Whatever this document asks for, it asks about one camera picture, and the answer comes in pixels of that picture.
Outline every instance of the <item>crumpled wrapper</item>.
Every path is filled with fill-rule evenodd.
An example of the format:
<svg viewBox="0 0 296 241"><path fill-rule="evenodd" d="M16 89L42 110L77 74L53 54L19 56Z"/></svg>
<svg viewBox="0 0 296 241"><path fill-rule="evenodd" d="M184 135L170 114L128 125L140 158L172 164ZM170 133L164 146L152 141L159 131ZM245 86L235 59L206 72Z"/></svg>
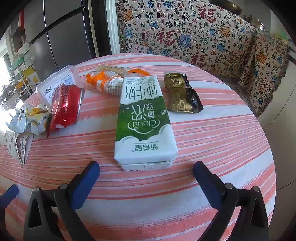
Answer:
<svg viewBox="0 0 296 241"><path fill-rule="evenodd" d="M203 110L200 98L190 86L186 74L165 72L164 82L170 91L168 110L192 114Z"/></svg>
<svg viewBox="0 0 296 241"><path fill-rule="evenodd" d="M8 128L17 134L28 132L30 134L41 135L46 131L47 120L50 115L43 104L32 107L30 104L21 109L15 109L17 114L13 117Z"/></svg>
<svg viewBox="0 0 296 241"><path fill-rule="evenodd" d="M142 69L127 70L118 66L101 65L95 68L96 71L90 71L86 75L87 83L95 86L98 91L109 93L111 95L121 95L123 79L133 77L150 76L148 72Z"/></svg>

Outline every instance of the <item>metal pot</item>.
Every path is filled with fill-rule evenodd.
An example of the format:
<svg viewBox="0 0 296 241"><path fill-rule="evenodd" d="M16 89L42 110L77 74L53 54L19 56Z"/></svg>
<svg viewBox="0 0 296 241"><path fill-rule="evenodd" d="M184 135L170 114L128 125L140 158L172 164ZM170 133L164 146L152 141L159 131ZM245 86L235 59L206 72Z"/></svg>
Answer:
<svg viewBox="0 0 296 241"><path fill-rule="evenodd" d="M26 101L26 99L28 99L29 98L29 93L28 92L25 92L25 93L23 93L21 96L20 96L20 99L22 100L22 101Z"/></svg>
<svg viewBox="0 0 296 241"><path fill-rule="evenodd" d="M258 20L252 18L252 16L250 17L244 17L244 20L246 20L248 23L250 23L251 25L253 25L255 28L260 29L261 31L268 31L265 30L265 27L262 23L260 23Z"/></svg>
<svg viewBox="0 0 296 241"><path fill-rule="evenodd" d="M227 0L209 0L209 3L224 8L225 10L230 11L236 15L240 15L242 13L242 9L240 7Z"/></svg>

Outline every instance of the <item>striped tablecloth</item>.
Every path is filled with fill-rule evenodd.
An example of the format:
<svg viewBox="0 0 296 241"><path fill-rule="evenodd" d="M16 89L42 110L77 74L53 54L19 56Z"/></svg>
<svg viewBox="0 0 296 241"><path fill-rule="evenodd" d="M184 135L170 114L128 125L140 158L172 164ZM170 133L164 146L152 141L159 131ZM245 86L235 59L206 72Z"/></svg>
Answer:
<svg viewBox="0 0 296 241"><path fill-rule="evenodd" d="M98 65L141 68L156 74L165 101L164 71L182 71L198 93L199 114L169 112L179 154L170 169L123 172L114 160L119 97L99 93L86 82ZM261 188L270 222L275 202L276 175L272 153L260 124L241 98L209 73L185 62L156 55L105 56L77 65L85 96L79 121L50 138L35 138L25 166L0 149L0 192L12 183L20 189L6 209L7 229L22 239L32 188L56 188L95 160L101 174L83 207L77 210L96 240L197 240L214 217L192 175L203 161L223 182L237 188ZM40 102L33 94L26 103ZM234 226L237 208L222 240ZM66 240L71 240L62 222Z"/></svg>

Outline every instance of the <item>blue gripper pad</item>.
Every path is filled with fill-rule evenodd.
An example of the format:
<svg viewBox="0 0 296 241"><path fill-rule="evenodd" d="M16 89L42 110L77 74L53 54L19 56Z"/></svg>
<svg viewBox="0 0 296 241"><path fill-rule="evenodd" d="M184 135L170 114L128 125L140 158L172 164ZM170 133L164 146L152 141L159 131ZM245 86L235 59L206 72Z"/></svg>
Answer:
<svg viewBox="0 0 296 241"><path fill-rule="evenodd" d="M12 184L12 186L0 196L0 208L6 208L16 195L18 195L18 187Z"/></svg>
<svg viewBox="0 0 296 241"><path fill-rule="evenodd" d="M73 211L82 207L99 175L99 164L91 161L83 172L76 175L70 182L69 195L71 198L71 209Z"/></svg>
<svg viewBox="0 0 296 241"><path fill-rule="evenodd" d="M194 164L193 175L212 208L219 210L225 194L224 183L217 175L212 174L201 161Z"/></svg>

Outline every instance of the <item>red can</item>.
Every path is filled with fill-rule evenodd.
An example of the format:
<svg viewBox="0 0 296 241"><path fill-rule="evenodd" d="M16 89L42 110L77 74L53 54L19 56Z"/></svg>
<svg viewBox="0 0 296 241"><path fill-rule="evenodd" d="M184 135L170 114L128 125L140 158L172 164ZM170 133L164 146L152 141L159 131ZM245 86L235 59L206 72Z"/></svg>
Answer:
<svg viewBox="0 0 296 241"><path fill-rule="evenodd" d="M59 129L75 125L78 121L84 89L76 85L61 85L52 99L52 117L47 128L47 137Z"/></svg>

